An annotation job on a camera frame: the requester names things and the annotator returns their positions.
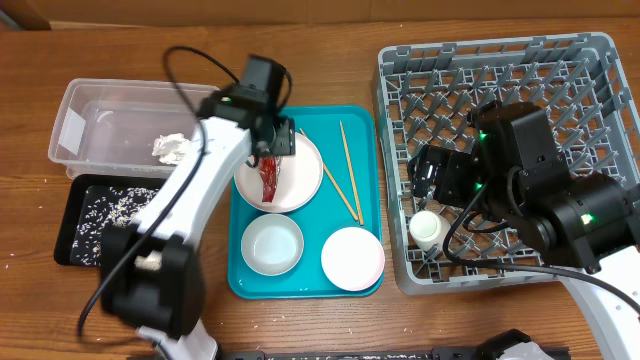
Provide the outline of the white cup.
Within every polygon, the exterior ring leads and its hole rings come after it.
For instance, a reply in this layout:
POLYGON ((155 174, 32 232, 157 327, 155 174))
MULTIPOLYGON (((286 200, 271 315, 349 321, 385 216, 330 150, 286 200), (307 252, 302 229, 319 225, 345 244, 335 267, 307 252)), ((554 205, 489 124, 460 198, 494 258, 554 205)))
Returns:
POLYGON ((409 221, 409 233, 414 243, 423 251, 442 249, 450 223, 443 216, 428 210, 414 214, 409 221))

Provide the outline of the red wrapper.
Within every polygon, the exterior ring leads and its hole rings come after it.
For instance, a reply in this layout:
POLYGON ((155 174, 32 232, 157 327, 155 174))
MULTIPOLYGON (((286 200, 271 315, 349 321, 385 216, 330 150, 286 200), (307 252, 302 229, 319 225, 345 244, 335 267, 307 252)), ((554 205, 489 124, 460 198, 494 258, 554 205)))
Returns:
POLYGON ((279 164, 277 157, 262 157, 258 163, 258 173, 263 184, 262 201, 273 201, 277 189, 279 164))

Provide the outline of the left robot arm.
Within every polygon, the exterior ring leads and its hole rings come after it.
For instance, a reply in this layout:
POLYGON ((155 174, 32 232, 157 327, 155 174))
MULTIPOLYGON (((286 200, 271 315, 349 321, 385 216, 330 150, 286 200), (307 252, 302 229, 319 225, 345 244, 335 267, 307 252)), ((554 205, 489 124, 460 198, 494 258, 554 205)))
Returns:
POLYGON ((80 324, 100 303, 163 359, 216 358, 219 346, 201 320, 206 291, 200 241, 242 165, 294 154, 295 123, 282 113, 292 85, 283 65, 252 55, 230 85, 186 104, 195 118, 191 147, 146 207, 126 226, 103 232, 101 283, 80 324))

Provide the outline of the grey bowl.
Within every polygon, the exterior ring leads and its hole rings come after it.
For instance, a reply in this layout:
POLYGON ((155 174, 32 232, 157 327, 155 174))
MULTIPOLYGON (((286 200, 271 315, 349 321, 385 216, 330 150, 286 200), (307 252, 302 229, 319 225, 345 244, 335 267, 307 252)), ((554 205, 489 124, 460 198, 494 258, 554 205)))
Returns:
POLYGON ((304 237, 299 226, 281 214, 253 220, 241 238, 241 255, 247 266, 264 276, 279 276, 293 269, 302 257, 304 237))

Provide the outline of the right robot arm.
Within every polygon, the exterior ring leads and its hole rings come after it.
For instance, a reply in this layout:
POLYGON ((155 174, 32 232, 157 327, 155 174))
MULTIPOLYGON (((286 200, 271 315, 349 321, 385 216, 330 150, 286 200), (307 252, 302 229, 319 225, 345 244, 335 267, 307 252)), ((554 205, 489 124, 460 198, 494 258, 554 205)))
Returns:
POLYGON ((554 141, 546 111, 494 100, 468 112, 470 152, 425 145, 408 163, 412 196, 432 196, 461 213, 441 243, 468 268, 557 277, 587 320, 606 359, 639 356, 639 188, 602 173, 574 177, 554 141), (471 260, 449 249, 456 230, 477 216, 489 233, 517 232, 539 265, 471 260))

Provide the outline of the foil ball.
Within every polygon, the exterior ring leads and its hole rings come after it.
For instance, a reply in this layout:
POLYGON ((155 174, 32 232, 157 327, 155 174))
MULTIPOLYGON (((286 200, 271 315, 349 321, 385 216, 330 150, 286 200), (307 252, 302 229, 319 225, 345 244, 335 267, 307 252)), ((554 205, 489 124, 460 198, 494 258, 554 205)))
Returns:
POLYGON ((160 135, 154 140, 152 155, 166 165, 179 164, 191 148, 191 141, 182 133, 160 135))

